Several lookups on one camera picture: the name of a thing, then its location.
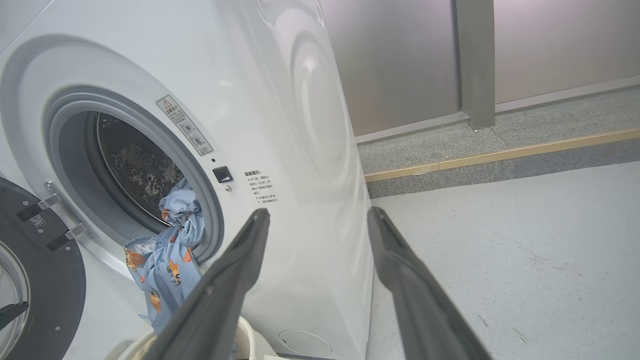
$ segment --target laundry basket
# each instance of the laundry basket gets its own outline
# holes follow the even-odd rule
[[[110,354],[105,360],[143,360],[145,354],[155,342],[156,333],[153,330],[148,331],[140,339],[129,345],[120,356],[115,357],[113,354]],[[234,343],[238,347],[237,352],[234,354],[235,359],[282,359],[282,357],[278,357],[275,351],[273,351],[267,340],[265,340],[259,332],[253,330],[253,327],[251,327],[249,322],[242,316],[238,319]]]

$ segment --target floor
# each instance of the floor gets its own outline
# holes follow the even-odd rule
[[[498,115],[495,126],[457,124],[360,144],[365,174],[640,126],[640,88]]]
[[[373,199],[494,359],[635,359],[640,161]],[[368,360],[404,359],[374,280]]]

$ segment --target washing machine door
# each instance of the washing machine door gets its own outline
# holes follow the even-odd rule
[[[0,359],[62,359],[84,308],[80,250],[39,202],[0,177]]]

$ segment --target gray carpet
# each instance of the gray carpet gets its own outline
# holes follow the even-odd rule
[[[365,174],[640,127],[640,89],[499,115],[496,126],[439,129],[359,146]],[[372,199],[640,160],[640,140],[367,184]]]
[[[499,115],[477,132],[438,129],[358,146],[365,174],[640,127],[640,89]]]

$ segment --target light blue fabric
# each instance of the light blue fabric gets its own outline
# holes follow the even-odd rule
[[[163,220],[172,226],[157,236],[135,238],[125,245],[127,266],[145,292],[151,324],[159,334],[202,277],[191,253],[204,233],[195,192],[186,179],[159,204]]]

